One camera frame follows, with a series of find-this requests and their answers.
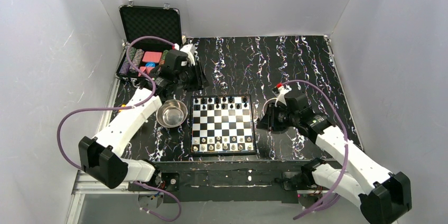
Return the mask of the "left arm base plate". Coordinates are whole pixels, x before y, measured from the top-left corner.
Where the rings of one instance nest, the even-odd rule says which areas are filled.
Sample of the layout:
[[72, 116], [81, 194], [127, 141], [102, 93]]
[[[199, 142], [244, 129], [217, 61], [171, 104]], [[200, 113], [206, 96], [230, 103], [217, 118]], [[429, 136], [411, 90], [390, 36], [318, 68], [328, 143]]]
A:
[[[128, 191], [155, 191], [153, 189], [148, 189], [140, 185], [136, 185], [134, 181], [124, 181], [124, 183], [128, 183]], [[180, 174], [173, 172], [156, 171], [149, 181], [140, 181], [140, 183], [169, 192], [178, 191], [180, 186]]]

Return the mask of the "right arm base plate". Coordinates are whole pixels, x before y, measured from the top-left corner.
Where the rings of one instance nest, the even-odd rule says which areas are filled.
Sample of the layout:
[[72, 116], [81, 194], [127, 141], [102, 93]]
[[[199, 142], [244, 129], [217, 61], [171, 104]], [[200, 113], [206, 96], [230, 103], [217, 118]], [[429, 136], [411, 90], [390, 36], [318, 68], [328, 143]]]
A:
[[313, 172], [283, 172], [273, 183], [279, 184], [286, 191], [319, 191], [334, 187], [337, 178], [331, 178], [326, 173]]

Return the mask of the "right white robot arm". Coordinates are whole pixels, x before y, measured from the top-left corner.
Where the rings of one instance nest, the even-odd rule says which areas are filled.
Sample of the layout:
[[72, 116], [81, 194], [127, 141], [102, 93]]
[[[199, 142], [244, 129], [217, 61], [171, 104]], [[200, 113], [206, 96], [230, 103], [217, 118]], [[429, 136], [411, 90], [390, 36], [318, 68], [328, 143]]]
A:
[[412, 209], [410, 179], [402, 172], [393, 173], [366, 155], [324, 113], [316, 113], [305, 95], [293, 97], [284, 87], [275, 87], [275, 99], [268, 101], [257, 128], [283, 133], [294, 127], [316, 146], [329, 153], [342, 168], [335, 169], [315, 158], [300, 171], [286, 172], [276, 182], [285, 190], [299, 185], [333, 189], [358, 207], [369, 223], [394, 223]]

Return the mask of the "black and white chessboard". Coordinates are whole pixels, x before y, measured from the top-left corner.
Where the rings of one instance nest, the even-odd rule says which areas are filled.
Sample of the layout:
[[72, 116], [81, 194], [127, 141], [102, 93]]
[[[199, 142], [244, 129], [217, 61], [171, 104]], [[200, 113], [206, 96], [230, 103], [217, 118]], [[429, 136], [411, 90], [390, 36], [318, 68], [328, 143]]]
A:
[[191, 154], [256, 154], [250, 95], [193, 96], [190, 108]]

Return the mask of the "black poker chip case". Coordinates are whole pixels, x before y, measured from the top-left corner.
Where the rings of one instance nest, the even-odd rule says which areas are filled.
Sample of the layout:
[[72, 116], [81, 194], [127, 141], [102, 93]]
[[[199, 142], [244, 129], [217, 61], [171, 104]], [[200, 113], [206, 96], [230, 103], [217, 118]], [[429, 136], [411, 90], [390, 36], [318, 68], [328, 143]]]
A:
[[[177, 8], [121, 5], [119, 13], [125, 33], [124, 52], [126, 52], [128, 44], [141, 36], [156, 36], [173, 44], [180, 45], [182, 43], [181, 16]], [[163, 52], [172, 48], [172, 45], [147, 39], [138, 41], [132, 48], [141, 49], [144, 52]], [[125, 61], [127, 61], [126, 54], [122, 56], [116, 70], [117, 79], [122, 81], [145, 79], [139, 77], [138, 72], [132, 72], [129, 69], [126, 74], [122, 73], [124, 72], [122, 67]]]

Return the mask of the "small steel bowl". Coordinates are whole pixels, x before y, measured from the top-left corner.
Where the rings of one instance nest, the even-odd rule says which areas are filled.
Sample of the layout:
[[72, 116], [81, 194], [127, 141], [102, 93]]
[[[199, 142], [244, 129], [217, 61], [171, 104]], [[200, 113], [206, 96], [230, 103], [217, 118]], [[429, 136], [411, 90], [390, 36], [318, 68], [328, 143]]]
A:
[[156, 112], [156, 121], [165, 128], [182, 125], [188, 115], [187, 106], [180, 100], [167, 100]]

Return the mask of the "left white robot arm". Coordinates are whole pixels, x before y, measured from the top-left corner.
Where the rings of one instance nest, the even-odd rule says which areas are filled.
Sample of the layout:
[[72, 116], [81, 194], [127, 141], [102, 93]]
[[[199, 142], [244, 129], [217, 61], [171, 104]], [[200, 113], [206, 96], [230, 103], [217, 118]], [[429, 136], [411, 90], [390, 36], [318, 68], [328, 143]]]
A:
[[203, 68], [194, 56], [195, 47], [187, 44], [169, 50], [152, 69], [147, 86], [138, 87], [116, 117], [95, 136], [85, 136], [78, 144], [80, 169], [106, 187], [123, 182], [149, 182], [158, 168], [148, 160], [122, 158], [126, 146], [142, 125], [161, 109], [174, 102], [174, 92], [198, 91], [208, 86]]

